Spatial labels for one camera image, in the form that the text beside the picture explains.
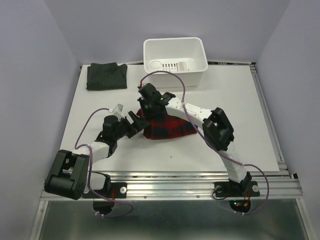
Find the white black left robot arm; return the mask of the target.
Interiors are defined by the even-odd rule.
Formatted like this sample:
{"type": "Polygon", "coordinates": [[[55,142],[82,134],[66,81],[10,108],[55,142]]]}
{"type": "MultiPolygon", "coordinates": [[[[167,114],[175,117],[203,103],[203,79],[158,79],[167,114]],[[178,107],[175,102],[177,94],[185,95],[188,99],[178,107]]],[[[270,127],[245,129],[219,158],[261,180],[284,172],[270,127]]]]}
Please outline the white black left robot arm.
{"type": "Polygon", "coordinates": [[[76,145],[74,150],[61,149],[56,153],[45,179],[44,190],[49,194],[78,200],[84,194],[95,191],[100,198],[114,197],[111,178],[108,174],[93,172],[93,163],[109,158],[118,147],[118,140],[132,138],[150,122],[132,111],[129,116],[108,115],[104,118],[102,130],[91,144],[76,145]]]}

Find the grey polka dot skirt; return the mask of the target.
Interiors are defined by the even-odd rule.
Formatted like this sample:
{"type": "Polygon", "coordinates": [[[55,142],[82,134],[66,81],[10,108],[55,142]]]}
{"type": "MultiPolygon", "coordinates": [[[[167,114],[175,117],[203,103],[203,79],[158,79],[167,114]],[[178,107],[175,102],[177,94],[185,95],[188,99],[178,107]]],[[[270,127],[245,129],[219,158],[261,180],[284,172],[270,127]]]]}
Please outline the grey polka dot skirt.
{"type": "Polygon", "coordinates": [[[88,91],[120,90],[127,88],[126,64],[92,63],[87,67],[86,89],[88,91]]]}

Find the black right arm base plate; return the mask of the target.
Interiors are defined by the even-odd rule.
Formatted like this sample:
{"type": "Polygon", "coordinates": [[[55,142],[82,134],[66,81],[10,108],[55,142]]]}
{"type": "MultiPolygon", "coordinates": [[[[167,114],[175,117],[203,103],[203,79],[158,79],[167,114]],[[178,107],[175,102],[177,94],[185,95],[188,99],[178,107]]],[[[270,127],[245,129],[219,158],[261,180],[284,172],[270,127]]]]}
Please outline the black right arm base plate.
{"type": "Polygon", "coordinates": [[[212,198],[214,200],[228,200],[230,210],[247,215],[251,210],[251,198],[260,196],[260,189],[256,181],[251,181],[244,190],[232,185],[230,181],[217,181],[213,183],[212,198]]]}

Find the red black plaid skirt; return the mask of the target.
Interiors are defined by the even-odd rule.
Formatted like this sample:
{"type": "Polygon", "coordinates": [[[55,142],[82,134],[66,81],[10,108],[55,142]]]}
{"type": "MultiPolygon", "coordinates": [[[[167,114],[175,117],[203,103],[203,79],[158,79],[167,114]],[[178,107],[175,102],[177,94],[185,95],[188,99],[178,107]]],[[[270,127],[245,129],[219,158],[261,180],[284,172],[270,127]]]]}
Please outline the red black plaid skirt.
{"type": "Polygon", "coordinates": [[[190,122],[176,116],[159,114],[145,118],[141,109],[136,115],[150,123],[143,130],[143,136],[149,140],[169,140],[197,133],[190,122]]]}

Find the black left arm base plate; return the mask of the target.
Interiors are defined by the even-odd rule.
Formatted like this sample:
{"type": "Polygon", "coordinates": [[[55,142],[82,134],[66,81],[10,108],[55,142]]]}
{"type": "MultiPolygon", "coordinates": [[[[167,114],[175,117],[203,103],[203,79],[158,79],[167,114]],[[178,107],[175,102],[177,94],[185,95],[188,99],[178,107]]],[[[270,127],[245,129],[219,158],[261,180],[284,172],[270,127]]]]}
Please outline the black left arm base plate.
{"type": "Polygon", "coordinates": [[[133,210],[131,204],[118,201],[118,199],[124,200],[127,198],[127,190],[128,184],[126,182],[111,182],[109,186],[101,190],[95,190],[95,192],[112,201],[105,200],[93,194],[91,191],[83,193],[82,198],[85,200],[93,200],[92,208],[96,216],[102,218],[123,217],[133,210]]]}

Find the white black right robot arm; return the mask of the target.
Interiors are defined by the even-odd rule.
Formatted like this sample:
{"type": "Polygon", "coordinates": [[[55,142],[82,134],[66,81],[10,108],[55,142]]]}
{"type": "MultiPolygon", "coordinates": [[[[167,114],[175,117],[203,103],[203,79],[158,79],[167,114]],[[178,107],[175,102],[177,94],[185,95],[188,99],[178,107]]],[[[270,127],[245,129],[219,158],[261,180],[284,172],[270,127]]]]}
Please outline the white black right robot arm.
{"type": "Polygon", "coordinates": [[[210,110],[186,103],[184,96],[178,98],[169,92],[162,94],[151,83],[138,87],[138,92],[138,102],[145,119],[173,116],[188,121],[196,130],[202,130],[201,137],[206,144],[220,155],[231,192],[242,195],[248,190],[252,177],[244,164],[233,158],[234,128],[223,109],[210,110]]]}

